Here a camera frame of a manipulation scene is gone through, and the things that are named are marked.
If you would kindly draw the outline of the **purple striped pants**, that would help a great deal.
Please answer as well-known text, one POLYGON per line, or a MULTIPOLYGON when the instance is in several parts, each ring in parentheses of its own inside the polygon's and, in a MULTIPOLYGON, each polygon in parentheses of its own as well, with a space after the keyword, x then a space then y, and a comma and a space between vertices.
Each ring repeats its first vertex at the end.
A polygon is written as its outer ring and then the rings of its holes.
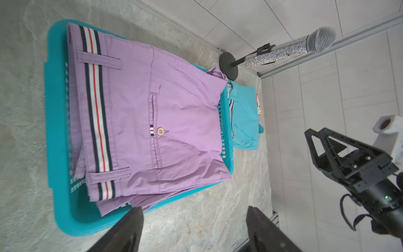
POLYGON ((67 34, 73 174, 102 216, 232 178, 219 69, 78 24, 67 34))

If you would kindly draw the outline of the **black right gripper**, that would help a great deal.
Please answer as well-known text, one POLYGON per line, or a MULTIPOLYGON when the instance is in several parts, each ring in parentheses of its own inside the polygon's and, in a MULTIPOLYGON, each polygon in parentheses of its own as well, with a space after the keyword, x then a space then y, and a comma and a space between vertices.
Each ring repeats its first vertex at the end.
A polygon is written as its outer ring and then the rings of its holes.
POLYGON ((370 217, 372 231, 403 238, 403 191, 389 180, 398 171, 392 158, 379 148, 359 142, 328 128, 304 133, 314 166, 349 191, 355 204, 367 210, 351 223, 341 206, 346 224, 356 231, 370 217))

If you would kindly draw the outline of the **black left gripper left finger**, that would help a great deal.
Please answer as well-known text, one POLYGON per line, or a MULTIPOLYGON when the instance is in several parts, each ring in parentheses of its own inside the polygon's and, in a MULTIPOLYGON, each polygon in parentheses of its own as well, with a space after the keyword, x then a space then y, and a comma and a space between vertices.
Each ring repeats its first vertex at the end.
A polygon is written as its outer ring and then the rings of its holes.
POLYGON ((142 208, 132 208, 88 252, 137 252, 143 227, 142 208))

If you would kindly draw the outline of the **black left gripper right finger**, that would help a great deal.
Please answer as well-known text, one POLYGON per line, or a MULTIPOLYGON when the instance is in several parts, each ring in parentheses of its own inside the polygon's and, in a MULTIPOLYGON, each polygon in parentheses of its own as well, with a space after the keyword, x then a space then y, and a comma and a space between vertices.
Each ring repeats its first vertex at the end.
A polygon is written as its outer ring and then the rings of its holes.
POLYGON ((248 207, 246 223, 251 252, 302 252, 257 207, 248 207))

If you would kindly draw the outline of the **teal striped pants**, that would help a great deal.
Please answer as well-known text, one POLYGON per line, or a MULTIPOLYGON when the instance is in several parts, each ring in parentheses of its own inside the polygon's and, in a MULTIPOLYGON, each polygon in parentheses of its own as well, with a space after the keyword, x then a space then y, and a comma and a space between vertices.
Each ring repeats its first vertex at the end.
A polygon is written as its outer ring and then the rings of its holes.
POLYGON ((264 128, 259 124, 256 89, 231 80, 227 86, 233 145, 237 149, 257 150, 264 128))

